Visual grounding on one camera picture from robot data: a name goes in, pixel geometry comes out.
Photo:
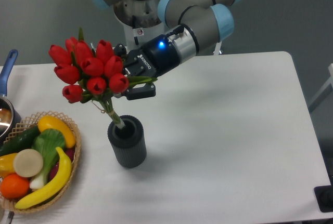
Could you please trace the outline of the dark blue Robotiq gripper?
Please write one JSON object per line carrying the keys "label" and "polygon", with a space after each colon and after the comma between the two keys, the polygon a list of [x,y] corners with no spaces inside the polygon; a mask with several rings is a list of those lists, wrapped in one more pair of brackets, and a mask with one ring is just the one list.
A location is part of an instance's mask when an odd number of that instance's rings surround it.
{"label": "dark blue Robotiq gripper", "polygon": [[[169,41],[167,35],[159,35],[143,44],[139,49],[131,50],[127,55],[127,48],[119,43],[114,48],[115,55],[126,58],[124,72],[128,76],[160,77],[180,64],[180,57],[176,47]],[[115,98],[125,97],[127,100],[137,100],[154,97],[156,87],[154,83],[128,88],[125,92],[113,94]]]}

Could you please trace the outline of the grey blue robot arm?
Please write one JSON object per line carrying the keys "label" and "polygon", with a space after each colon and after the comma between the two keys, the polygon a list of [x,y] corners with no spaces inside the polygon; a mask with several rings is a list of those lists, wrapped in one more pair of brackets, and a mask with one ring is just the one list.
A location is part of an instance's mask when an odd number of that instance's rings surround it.
{"label": "grey blue robot arm", "polygon": [[160,77],[229,37],[234,19],[229,6],[240,0],[92,0],[112,7],[122,23],[126,46],[124,75]]}

